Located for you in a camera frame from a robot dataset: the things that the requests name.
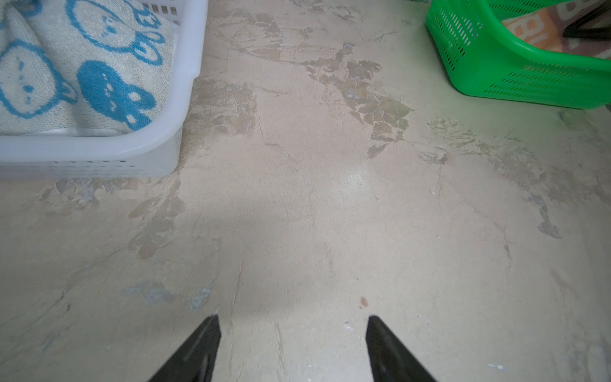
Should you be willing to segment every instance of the patterned cloth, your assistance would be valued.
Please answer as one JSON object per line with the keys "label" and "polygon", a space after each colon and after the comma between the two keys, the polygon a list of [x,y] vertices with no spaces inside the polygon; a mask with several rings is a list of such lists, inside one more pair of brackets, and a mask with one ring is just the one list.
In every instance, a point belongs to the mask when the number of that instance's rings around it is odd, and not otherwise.
{"label": "patterned cloth", "polygon": [[[517,38],[539,49],[611,59],[611,41],[562,37],[565,27],[586,15],[601,2],[602,0],[562,2],[527,15],[504,20],[503,25]],[[611,15],[603,15],[598,20],[584,25],[584,28],[604,27],[610,22]]]}
{"label": "patterned cloth", "polygon": [[0,134],[138,130],[167,97],[173,24],[134,0],[0,0]]}

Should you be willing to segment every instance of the cracked floor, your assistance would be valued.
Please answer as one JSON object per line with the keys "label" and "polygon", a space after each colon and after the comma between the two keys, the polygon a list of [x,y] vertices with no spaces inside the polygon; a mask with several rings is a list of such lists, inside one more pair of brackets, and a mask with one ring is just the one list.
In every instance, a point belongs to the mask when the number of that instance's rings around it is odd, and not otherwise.
{"label": "cracked floor", "polygon": [[403,0],[211,0],[178,169],[0,183],[0,380],[609,381],[611,114],[457,93]]}

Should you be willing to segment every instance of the white towel with blue pattern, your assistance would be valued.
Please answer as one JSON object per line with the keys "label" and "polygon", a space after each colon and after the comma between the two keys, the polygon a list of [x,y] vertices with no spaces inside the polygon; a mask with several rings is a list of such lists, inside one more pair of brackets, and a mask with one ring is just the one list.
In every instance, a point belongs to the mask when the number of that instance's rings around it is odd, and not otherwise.
{"label": "white towel with blue pattern", "polygon": [[124,134],[167,97],[173,24],[135,0],[0,0],[0,134]]}

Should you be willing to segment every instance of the white plastic basket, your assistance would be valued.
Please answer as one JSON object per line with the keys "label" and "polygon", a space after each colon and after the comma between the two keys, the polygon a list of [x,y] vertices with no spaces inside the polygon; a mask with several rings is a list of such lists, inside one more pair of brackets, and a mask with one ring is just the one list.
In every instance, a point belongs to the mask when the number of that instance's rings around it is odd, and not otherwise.
{"label": "white plastic basket", "polygon": [[0,136],[0,178],[161,177],[174,171],[201,68],[208,0],[139,1],[180,25],[169,93],[157,118],[112,137]]}

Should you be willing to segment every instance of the black strap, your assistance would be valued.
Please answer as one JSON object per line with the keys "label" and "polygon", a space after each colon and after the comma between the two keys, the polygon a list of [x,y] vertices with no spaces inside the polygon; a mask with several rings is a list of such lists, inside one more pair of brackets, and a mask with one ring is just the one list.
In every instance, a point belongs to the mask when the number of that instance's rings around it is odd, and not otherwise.
{"label": "black strap", "polygon": [[217,315],[206,318],[149,382],[211,382],[221,341]]}
{"label": "black strap", "polygon": [[568,39],[611,40],[611,26],[604,28],[582,28],[585,23],[602,16],[609,10],[611,10],[611,0],[605,0],[601,5],[567,26],[564,33],[562,33],[562,37]]}
{"label": "black strap", "polygon": [[369,317],[365,340],[374,382],[435,382],[378,316]]}

